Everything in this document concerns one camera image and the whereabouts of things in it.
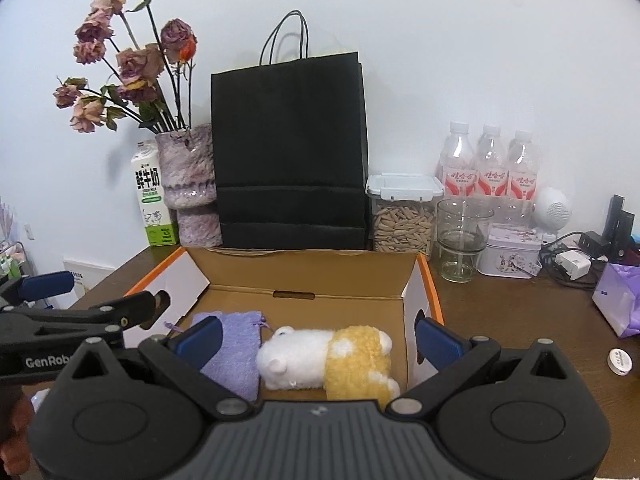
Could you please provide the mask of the person's left hand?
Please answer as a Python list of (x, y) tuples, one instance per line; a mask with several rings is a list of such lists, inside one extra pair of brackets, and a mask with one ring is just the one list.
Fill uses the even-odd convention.
[(1, 461), (4, 474), (17, 479), (30, 466), (28, 426), (34, 417), (32, 402), (24, 394), (14, 403), (9, 414), (10, 437), (1, 442)]

